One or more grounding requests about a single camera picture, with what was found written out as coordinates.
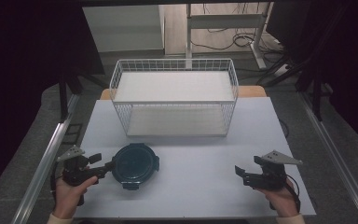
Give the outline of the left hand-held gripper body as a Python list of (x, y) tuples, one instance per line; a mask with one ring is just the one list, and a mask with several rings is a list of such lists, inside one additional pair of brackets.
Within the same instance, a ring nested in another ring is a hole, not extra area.
[(84, 154), (82, 148), (72, 146), (56, 160), (63, 163), (62, 180), (70, 186), (79, 186), (93, 176), (98, 179), (105, 177), (104, 166), (88, 169), (90, 156), (85, 157)]

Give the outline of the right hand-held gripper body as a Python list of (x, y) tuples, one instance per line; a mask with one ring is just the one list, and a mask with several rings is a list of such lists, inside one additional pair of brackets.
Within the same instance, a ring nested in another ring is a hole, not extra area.
[(259, 157), (265, 161), (263, 166), (259, 165), (262, 173), (252, 174), (245, 171), (245, 176), (242, 177), (244, 186), (254, 189), (280, 190), (284, 187), (287, 178), (284, 165), (303, 163), (303, 161), (289, 157), (277, 150)]

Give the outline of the dark teal round lid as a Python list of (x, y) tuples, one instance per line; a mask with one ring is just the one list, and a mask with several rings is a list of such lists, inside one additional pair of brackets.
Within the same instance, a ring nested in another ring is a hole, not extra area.
[(159, 170), (159, 157), (143, 143), (123, 147), (113, 158), (114, 179), (126, 190), (137, 190)]

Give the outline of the person's right hand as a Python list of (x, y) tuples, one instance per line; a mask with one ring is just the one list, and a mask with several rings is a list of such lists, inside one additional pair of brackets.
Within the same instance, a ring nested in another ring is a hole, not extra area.
[(296, 208), (295, 197), (287, 188), (270, 191), (258, 189), (266, 199), (272, 204), (278, 217), (295, 217), (299, 214)]

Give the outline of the person's left hand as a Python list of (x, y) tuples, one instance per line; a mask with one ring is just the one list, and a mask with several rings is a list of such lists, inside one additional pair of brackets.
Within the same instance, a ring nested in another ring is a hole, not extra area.
[(98, 178), (93, 176), (79, 186), (73, 187), (59, 178), (56, 181), (56, 204), (53, 215), (60, 219), (72, 218), (80, 198), (87, 192), (88, 187), (92, 186), (97, 180)]

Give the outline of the wooden board under table top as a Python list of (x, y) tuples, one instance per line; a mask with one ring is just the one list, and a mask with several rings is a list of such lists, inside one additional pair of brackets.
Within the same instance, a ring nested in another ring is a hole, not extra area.
[[(240, 98), (246, 97), (266, 97), (267, 94), (263, 87), (261, 86), (239, 86), (238, 87), (238, 96)], [(102, 91), (101, 100), (109, 100), (110, 92), (108, 89)]]

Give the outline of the black metal stand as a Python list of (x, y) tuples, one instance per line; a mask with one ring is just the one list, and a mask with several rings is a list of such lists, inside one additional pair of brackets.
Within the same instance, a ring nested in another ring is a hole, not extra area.
[(327, 96), (327, 93), (322, 91), (322, 74), (318, 67), (318, 59), (315, 54), (311, 54), (306, 60), (289, 68), (282, 75), (273, 78), (271, 81), (263, 84), (263, 87), (275, 86), (289, 77), (299, 74), (295, 88), (299, 92), (305, 92), (309, 86), (312, 86), (310, 94), (310, 108), (312, 114), (318, 121), (322, 121), (321, 115), (321, 99)]
[(60, 110), (61, 118), (60, 123), (64, 123), (69, 117), (69, 105), (67, 100), (67, 89), (70, 89), (72, 94), (78, 95), (83, 91), (83, 86), (79, 78), (83, 77), (86, 80), (102, 87), (108, 88), (108, 84), (93, 75), (86, 73), (81, 69), (71, 69), (61, 72), (59, 79), (59, 92), (60, 92)]

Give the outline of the white power strip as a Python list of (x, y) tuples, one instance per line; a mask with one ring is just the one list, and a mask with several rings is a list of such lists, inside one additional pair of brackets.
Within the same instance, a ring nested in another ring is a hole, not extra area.
[(290, 64), (285, 63), (284, 65), (282, 65), (279, 69), (277, 69), (274, 72), (274, 76), (279, 77), (279, 76), (283, 75), (284, 73), (286, 73), (287, 71), (289, 71), (291, 68), (292, 68), (292, 66)]

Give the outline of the black curtain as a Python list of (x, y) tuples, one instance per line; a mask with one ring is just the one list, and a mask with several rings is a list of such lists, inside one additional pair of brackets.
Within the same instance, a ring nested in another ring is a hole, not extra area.
[(358, 134), (358, 0), (276, 0), (267, 32), (294, 63), (317, 56), (330, 103)]
[(0, 0), (0, 175), (43, 91), (77, 71), (103, 71), (80, 0)]

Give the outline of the white cabinet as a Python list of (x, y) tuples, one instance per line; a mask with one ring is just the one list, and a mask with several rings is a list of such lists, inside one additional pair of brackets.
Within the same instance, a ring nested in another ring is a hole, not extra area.
[(164, 49), (159, 5), (83, 7), (99, 52)]

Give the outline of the aluminium rail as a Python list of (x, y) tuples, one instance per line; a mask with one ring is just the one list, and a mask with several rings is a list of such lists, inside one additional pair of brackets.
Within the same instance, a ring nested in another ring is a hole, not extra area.
[(79, 98), (80, 96), (75, 94), (70, 97), (69, 102), (67, 103), (68, 116), (64, 121), (57, 124), (53, 135), (49, 140), (48, 146), (37, 168), (35, 169), (34, 176), (25, 191), (14, 217), (10, 221), (10, 224), (26, 224), (28, 218), (30, 217), (37, 197), (45, 183), (46, 178), (48, 177), (49, 170), (55, 162), (56, 154), (74, 115)]
[(311, 108), (311, 101), (308, 98), (306, 93), (299, 93), (298, 98), (300, 99), (302, 105), (304, 106), (310, 122), (314, 126), (314, 129), (318, 136), (320, 137), (327, 154), (329, 155), (332, 163), (337, 169), (337, 173), (340, 176), (345, 188), (347, 189), (354, 205), (358, 210), (358, 182), (355, 179), (354, 175), (350, 171), (347, 163), (342, 158), (341, 154), (338, 151), (338, 148), (333, 141), (331, 135), (326, 130), (324, 123), (319, 121), (316, 115), (313, 113)]

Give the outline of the white metal desk frame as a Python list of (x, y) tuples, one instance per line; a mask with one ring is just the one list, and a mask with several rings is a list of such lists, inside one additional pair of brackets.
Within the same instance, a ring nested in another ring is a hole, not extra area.
[(255, 29), (255, 38), (250, 43), (251, 51), (260, 70), (267, 68), (262, 57), (259, 42), (269, 14), (270, 2), (267, 2), (261, 14), (237, 15), (193, 15), (191, 5), (186, 4), (186, 58), (192, 58), (191, 31), (193, 29)]

